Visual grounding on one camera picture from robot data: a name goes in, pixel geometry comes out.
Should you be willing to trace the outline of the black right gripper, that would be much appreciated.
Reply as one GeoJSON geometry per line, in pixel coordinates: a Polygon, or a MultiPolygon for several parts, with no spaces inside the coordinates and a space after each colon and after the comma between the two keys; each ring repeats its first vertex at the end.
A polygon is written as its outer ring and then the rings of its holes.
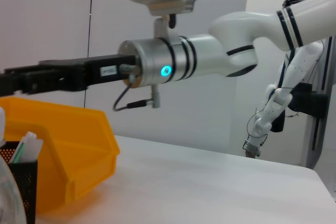
{"type": "Polygon", "coordinates": [[[121,65],[135,65],[135,56],[107,55],[68,60],[46,60],[38,65],[4,69],[1,96],[52,91],[83,91],[87,87],[127,78],[121,65]],[[43,74],[20,73],[45,72],[43,74]]]}

